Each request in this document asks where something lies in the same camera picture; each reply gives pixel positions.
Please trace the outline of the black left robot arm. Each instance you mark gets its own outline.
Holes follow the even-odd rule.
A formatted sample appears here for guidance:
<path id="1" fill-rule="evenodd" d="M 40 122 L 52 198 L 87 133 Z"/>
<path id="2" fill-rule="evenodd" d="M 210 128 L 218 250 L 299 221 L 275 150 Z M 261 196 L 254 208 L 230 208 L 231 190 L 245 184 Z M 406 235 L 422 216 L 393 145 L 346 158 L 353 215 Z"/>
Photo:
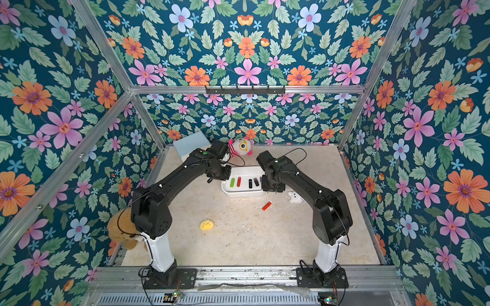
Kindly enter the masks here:
<path id="1" fill-rule="evenodd" d="M 169 274 L 177 268 L 170 249 L 168 231 L 172 225 L 169 205 L 173 199 L 196 178 L 226 181 L 231 166 L 225 164 L 228 144 L 215 140 L 210 148 L 195 149 L 173 172 L 149 187 L 135 190 L 131 204 L 131 221 L 145 238 L 149 247 L 152 271 L 158 276 Z"/>

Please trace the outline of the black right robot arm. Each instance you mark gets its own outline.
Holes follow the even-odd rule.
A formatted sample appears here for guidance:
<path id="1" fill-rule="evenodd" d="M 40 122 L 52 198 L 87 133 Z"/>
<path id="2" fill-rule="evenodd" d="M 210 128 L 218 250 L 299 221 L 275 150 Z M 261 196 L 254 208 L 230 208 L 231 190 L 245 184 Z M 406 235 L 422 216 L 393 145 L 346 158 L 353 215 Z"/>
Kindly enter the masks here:
<path id="1" fill-rule="evenodd" d="M 313 266 L 323 274 L 333 272 L 338 267 L 340 245 L 345 243 L 353 224 L 344 192 L 339 189 L 331 191 L 316 183 L 286 156 L 275 158 L 270 152 L 264 151 L 256 161 L 264 171 L 263 191 L 280 193 L 288 186 L 311 207 L 312 228 L 319 239 L 318 254 Z"/>

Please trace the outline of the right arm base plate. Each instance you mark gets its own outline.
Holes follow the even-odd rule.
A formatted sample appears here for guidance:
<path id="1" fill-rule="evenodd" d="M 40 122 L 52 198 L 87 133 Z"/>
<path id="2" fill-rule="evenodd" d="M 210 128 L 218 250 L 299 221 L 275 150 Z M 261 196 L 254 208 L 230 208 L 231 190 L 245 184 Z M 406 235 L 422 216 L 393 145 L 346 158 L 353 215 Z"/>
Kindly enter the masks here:
<path id="1" fill-rule="evenodd" d="M 297 286 L 302 288 L 349 288 L 347 274 L 344 268 L 337 266 L 328 273 L 323 273 L 318 268 L 296 268 Z"/>

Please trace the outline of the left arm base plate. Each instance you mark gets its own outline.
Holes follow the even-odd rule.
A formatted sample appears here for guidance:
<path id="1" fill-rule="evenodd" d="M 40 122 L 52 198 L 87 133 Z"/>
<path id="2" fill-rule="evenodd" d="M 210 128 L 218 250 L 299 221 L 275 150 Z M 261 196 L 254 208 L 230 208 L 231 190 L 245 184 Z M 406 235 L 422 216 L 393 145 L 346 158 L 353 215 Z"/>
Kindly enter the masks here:
<path id="1" fill-rule="evenodd" d="M 144 289 L 193 289 L 197 280 L 197 269 L 176 268 L 167 272 L 151 269 L 144 276 Z"/>

